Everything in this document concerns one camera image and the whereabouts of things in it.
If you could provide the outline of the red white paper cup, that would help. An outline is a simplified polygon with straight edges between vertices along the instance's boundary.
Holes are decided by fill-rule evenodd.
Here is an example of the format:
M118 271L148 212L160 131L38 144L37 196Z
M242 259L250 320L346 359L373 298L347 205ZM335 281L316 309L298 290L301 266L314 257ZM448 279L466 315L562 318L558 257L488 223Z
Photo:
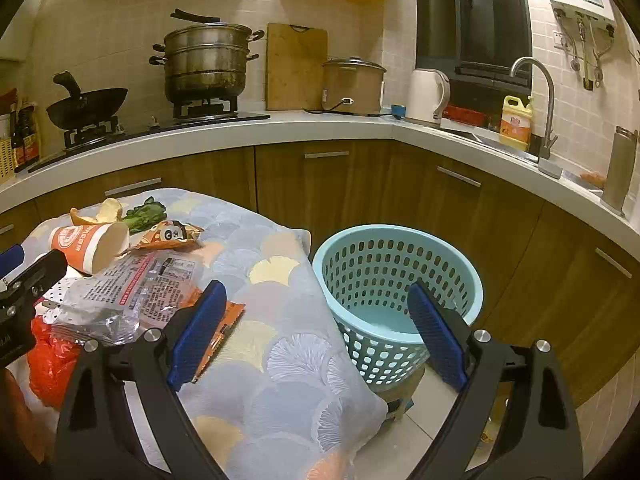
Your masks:
M60 226L49 236L51 249L60 250L67 264L93 275L106 269L129 247L129 229L124 222L91 226Z

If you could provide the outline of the clear printed plastic bag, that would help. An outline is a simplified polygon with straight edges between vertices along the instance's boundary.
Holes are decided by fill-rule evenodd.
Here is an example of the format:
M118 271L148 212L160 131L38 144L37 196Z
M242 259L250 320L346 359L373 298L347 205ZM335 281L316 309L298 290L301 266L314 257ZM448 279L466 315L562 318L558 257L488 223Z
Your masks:
M88 278L75 278L56 298L54 336L128 344L150 328L163 328L192 301L204 270L198 255L136 250Z

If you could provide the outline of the orange peel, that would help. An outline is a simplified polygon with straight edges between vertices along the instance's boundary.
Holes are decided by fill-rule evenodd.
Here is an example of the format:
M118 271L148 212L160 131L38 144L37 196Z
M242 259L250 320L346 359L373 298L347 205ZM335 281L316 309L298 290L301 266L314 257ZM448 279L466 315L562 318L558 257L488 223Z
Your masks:
M82 216L77 208L70 210L70 221L74 226L93 226L94 224L111 224L122 220L122 204L116 198L110 197L100 205L93 216Z

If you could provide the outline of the orange snack bag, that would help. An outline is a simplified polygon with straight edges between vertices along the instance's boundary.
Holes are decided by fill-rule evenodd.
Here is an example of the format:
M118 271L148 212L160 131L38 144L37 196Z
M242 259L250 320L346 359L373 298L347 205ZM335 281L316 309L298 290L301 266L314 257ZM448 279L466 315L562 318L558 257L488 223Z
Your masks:
M209 341L204 356L201 358L201 362L200 364L198 364L198 368L196 369L191 379L192 384L198 382L201 376L205 373L206 368L209 367L210 362L213 361L218 351L224 345L224 342L230 337L240 318L242 318L244 311L245 304L237 304L236 302L232 301L226 302L224 315L218 323L215 333L213 334L212 339Z

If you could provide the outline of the light blue perforated trash basket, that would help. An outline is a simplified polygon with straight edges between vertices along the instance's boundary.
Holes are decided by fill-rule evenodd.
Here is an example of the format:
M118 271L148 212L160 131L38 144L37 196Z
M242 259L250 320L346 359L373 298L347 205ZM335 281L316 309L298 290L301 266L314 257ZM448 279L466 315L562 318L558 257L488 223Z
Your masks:
M462 252L405 226L366 224L338 232L317 249L312 268L348 357L374 392L404 382L430 358L408 310L413 283L424 281L469 325L484 301L480 276Z

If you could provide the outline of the green leafy vegetable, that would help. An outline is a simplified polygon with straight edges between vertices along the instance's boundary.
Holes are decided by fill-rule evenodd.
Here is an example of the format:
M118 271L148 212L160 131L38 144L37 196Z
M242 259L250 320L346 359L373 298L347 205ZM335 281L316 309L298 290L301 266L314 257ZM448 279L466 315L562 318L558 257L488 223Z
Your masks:
M166 218L166 207L150 196L142 205L129 209L122 217L122 223L128 226L130 234L138 234L151 229Z

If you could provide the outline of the dark sauce bottles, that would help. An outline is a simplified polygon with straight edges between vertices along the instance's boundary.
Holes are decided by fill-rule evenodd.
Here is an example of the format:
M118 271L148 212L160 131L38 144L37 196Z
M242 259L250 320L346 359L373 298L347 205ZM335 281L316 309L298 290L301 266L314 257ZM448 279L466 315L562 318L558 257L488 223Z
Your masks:
M20 108L12 108L10 118L13 166L19 172L40 159L35 104L24 100Z

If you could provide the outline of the fan-pattern grey tablecloth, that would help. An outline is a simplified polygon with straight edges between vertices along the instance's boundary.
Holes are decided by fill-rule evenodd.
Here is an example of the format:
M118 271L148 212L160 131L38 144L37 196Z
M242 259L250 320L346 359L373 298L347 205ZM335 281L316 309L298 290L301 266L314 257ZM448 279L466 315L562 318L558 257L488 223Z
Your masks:
M127 198L139 206L153 196L167 220L204 230L193 249L204 264L190 308L211 281L224 285L227 301L245 304L230 337L195 384L177 396L195 431L224 471L223 479L348 479L357 451L380 429L383 401L349 359L320 284L308 260L305 231L282 228L256 212L203 194L161 188ZM49 236L73 226L59 216L39 222L23 240L27 263L52 250ZM75 278L64 278L41 298L55 310ZM55 433L61 411L47 408L29 388L27 353L18 381L27 388L27 431ZM124 385L146 459L167 467L146 420L138 390Z

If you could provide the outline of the black wok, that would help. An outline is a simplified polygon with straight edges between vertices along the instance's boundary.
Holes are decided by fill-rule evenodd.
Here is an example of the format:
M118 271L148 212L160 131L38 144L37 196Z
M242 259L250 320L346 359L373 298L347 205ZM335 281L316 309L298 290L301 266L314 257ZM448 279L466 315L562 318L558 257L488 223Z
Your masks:
M128 94L126 88L106 88L82 92L70 72L57 73L53 82L68 92L68 97L47 108L50 121L58 128L70 131L106 122L122 106Z

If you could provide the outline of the steel thermos cup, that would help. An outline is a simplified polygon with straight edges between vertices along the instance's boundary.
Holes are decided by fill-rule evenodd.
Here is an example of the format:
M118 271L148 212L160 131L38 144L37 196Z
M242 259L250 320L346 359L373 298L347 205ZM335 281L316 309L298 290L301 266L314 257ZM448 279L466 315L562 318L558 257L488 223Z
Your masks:
M612 153L608 164L601 202L622 216L624 203L631 185L638 148L639 133L621 126L614 132Z

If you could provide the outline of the stacked steel steamer pot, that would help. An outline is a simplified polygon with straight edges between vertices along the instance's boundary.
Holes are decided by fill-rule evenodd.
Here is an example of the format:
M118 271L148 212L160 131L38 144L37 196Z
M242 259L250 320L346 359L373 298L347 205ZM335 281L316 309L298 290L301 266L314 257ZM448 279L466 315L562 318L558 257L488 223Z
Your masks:
M192 102L232 102L244 91L247 63L259 58L250 44L265 37L261 29L228 23L218 16L175 9L170 16L186 27L154 44L149 64L165 75L165 94L175 106Z

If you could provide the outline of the yellow detergent bottle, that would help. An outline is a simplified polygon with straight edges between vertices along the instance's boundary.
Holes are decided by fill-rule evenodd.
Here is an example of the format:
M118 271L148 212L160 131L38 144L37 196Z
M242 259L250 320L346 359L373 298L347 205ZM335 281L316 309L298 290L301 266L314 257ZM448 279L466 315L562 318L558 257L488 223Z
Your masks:
M506 96L503 100L499 126L501 144L526 152L529 148L533 128L533 109L517 96Z

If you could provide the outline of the white electric kettle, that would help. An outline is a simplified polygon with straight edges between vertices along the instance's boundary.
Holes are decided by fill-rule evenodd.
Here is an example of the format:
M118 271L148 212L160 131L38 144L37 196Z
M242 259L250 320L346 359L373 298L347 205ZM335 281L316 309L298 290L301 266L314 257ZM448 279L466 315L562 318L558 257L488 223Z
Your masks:
M450 83L446 74L432 68L414 70L409 80L406 118L409 122L438 128L449 99Z

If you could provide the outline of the beige rice cooker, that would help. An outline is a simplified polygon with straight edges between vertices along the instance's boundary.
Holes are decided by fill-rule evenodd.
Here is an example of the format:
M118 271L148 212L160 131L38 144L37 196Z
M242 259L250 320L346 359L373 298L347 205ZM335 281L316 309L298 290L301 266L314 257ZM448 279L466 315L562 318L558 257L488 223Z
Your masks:
M323 64L322 110L378 116L385 73L382 65L356 56L326 61Z

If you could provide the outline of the white water heater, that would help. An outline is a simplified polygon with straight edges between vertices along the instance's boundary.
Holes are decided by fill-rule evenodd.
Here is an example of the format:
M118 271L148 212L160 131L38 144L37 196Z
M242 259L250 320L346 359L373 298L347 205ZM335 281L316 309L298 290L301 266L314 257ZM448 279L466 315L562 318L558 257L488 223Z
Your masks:
M585 18L593 28L605 30L613 35L616 29L615 16L610 0L549 0L553 9L560 9L567 18Z

